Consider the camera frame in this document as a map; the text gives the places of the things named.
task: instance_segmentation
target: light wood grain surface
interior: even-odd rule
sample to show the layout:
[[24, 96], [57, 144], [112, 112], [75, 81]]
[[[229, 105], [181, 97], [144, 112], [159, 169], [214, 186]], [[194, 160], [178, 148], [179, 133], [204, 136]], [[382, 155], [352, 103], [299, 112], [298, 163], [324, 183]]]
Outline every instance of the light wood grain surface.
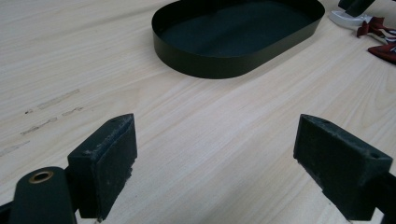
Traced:
[[[396, 66], [367, 51], [380, 43], [332, 23], [338, 1], [322, 0], [300, 45], [241, 77], [188, 77], [153, 49], [151, 17], [171, 2], [0, 1], [0, 204], [134, 113], [138, 158], [104, 223], [348, 223], [292, 150], [305, 113], [396, 157]], [[366, 12], [396, 27], [396, 3]]]

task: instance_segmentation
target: scratch mark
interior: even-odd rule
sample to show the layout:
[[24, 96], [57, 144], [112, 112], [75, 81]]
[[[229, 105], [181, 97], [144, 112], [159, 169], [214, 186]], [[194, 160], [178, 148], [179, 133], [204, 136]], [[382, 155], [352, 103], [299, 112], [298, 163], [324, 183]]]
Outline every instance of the scratch mark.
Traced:
[[17, 144], [17, 145], [15, 145], [13, 147], [7, 147], [7, 148], [5, 148], [5, 149], [0, 151], [0, 157], [3, 157], [5, 155], [7, 155], [8, 153], [10, 153], [10, 152], [12, 152], [14, 150], [17, 150], [18, 148], [23, 147], [24, 145], [26, 145], [28, 143], [30, 143], [30, 141], [26, 141], [24, 143]]
[[34, 131], [37, 131], [38, 129], [42, 128], [44, 125], [49, 124], [49, 123], [52, 123], [52, 122], [55, 122], [56, 120], [58, 120], [58, 119], [57, 119], [57, 118], [49, 119], [49, 120], [47, 120], [46, 122], [44, 122], [44, 123], [42, 123], [42, 124], [40, 124], [40, 125], [38, 125], [38, 126], [33, 126], [33, 127], [30, 128], [29, 130], [24, 131], [24, 132], [21, 132], [21, 135], [26, 135], [27, 133], [32, 133], [32, 132], [34, 132]]
[[31, 113], [33, 113], [33, 109], [28, 109], [28, 110], [26, 110], [26, 112], [25, 112], [25, 114], [31, 114]]
[[76, 107], [76, 108], [74, 108], [73, 110], [70, 110], [70, 111], [67, 111], [67, 112], [64, 112], [64, 113], [62, 113], [62, 116], [68, 116], [68, 115], [71, 115], [71, 114], [73, 114], [75, 111], [81, 111], [82, 109], [83, 109], [84, 107]]
[[47, 108], [49, 106], [59, 104], [62, 100], [65, 100], [65, 99], [69, 98], [70, 96], [72, 96], [72, 95], [74, 95], [76, 93], [79, 93], [79, 89], [77, 89], [75, 91], [70, 91], [70, 92], [68, 92], [68, 93], [66, 93], [66, 94], [64, 94], [62, 96], [53, 98], [52, 100], [49, 100], [49, 101], [47, 101], [47, 102], [45, 102], [43, 104], [38, 105], [37, 107], [39, 109], [45, 109], [45, 108]]

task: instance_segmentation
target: white object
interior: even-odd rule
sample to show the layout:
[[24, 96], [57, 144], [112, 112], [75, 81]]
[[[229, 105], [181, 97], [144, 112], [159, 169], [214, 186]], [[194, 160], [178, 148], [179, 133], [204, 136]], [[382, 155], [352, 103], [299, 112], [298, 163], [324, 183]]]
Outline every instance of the white object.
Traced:
[[344, 11], [332, 11], [332, 13], [329, 15], [329, 19], [335, 24], [352, 29], [356, 29], [357, 27], [361, 26], [364, 21], [369, 22], [371, 18], [372, 16], [365, 14], [362, 14], [359, 17], [351, 17]]

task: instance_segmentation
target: dark green object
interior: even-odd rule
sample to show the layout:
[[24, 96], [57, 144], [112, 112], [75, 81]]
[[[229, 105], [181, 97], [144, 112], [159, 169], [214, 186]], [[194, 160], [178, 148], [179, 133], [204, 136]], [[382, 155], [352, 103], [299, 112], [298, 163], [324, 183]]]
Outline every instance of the dark green object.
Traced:
[[346, 14], [359, 17], [375, 0], [340, 0], [338, 6], [346, 11]]
[[35, 170], [18, 182], [0, 224], [75, 224], [103, 220], [131, 176], [137, 157], [134, 115], [109, 120], [68, 156], [69, 166]]
[[182, 0], [152, 18], [154, 48], [193, 77], [241, 76], [311, 36], [325, 9], [317, 0]]
[[392, 158], [337, 125], [301, 115], [294, 158], [349, 220], [370, 220], [376, 207], [396, 215]]

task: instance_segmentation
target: table surface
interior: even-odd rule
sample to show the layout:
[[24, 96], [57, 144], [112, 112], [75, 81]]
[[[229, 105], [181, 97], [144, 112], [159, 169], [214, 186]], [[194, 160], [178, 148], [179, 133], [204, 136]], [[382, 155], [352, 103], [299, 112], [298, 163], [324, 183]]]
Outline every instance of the table surface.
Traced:
[[[151, 18], [171, 2], [0, 2], [0, 204], [134, 113], [138, 158], [104, 223], [348, 223], [292, 151], [309, 114], [396, 157], [396, 67], [367, 51], [381, 43], [332, 23], [338, 1], [322, 0], [303, 43], [241, 77], [189, 77], [153, 48]], [[387, 0], [366, 11], [390, 27], [395, 12]]]

